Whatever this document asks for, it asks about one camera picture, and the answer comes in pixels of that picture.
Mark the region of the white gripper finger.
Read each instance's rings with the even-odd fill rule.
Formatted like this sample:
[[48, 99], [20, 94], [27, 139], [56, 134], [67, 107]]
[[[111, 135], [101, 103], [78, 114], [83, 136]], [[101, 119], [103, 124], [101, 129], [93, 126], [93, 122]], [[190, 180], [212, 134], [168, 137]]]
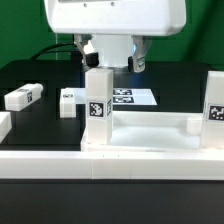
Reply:
[[74, 34], [74, 45], [80, 51], [83, 63], [86, 66], [98, 66], [99, 54], [94, 50], [91, 40], [90, 34]]
[[145, 70], [145, 58], [152, 45], [150, 36], [133, 36], [133, 55], [128, 58], [128, 70], [140, 73]]

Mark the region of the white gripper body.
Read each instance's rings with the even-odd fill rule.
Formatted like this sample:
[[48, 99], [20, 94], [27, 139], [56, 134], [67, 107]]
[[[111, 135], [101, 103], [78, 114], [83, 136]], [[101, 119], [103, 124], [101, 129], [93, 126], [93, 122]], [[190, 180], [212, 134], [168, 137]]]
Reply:
[[55, 33], [169, 36], [186, 24], [185, 0], [44, 0]]

